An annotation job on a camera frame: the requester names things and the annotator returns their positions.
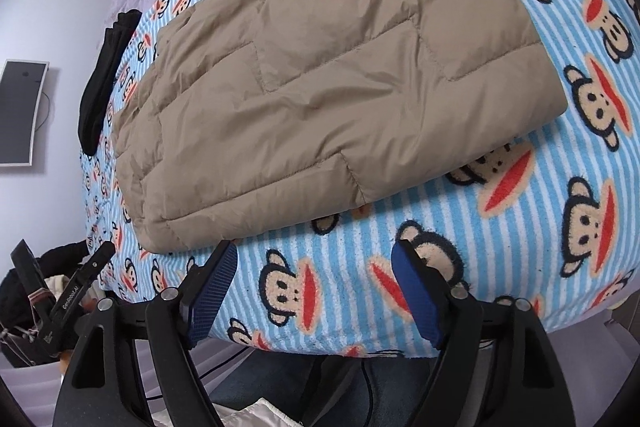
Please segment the tan puffer jacket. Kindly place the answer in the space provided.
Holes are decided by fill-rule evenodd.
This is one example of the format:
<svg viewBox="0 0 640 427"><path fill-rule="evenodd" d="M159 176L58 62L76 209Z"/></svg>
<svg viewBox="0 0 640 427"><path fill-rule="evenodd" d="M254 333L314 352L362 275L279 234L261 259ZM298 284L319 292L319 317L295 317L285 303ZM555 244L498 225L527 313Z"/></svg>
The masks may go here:
<svg viewBox="0 0 640 427"><path fill-rule="evenodd" d="M115 117L116 176L140 245L188 251L394 195L566 106L523 0L201 0Z"/></svg>

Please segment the monkey print striped blanket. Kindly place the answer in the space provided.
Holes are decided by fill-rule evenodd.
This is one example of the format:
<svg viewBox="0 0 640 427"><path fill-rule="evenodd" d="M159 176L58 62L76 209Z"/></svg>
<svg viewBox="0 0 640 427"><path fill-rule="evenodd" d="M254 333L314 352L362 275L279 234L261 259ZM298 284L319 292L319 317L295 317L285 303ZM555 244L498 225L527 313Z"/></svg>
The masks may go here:
<svg viewBox="0 0 640 427"><path fill-rule="evenodd" d="M143 248L116 176L116 115L155 61L160 31L201 0L142 13L107 105L96 155L82 154L87 243L115 245L99 275L127 303L180 285L216 244ZM528 300L562 329L639 284L639 2L523 0L567 106L467 164L355 209L244 239L208 335L314 355L430 357L392 269L405 239L451 286Z"/></svg>

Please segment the black folded garment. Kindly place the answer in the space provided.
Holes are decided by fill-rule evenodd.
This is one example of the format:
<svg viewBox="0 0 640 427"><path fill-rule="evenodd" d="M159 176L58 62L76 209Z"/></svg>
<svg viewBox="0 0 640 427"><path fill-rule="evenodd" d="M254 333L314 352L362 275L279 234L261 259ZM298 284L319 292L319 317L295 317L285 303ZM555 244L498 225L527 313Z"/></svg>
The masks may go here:
<svg viewBox="0 0 640 427"><path fill-rule="evenodd" d="M89 157L96 155L98 150L116 70L141 17L138 10L118 13L113 25L104 31L96 67L82 92L79 105L78 139L82 153Z"/></svg>

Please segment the wall mounted curved monitor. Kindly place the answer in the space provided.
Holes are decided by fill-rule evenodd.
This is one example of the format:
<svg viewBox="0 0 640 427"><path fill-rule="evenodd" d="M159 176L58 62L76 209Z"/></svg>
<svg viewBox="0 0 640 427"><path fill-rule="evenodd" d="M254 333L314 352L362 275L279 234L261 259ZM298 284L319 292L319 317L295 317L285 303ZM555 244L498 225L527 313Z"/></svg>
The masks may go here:
<svg viewBox="0 0 640 427"><path fill-rule="evenodd" d="M0 83L0 165L32 165L47 62L6 61Z"/></svg>

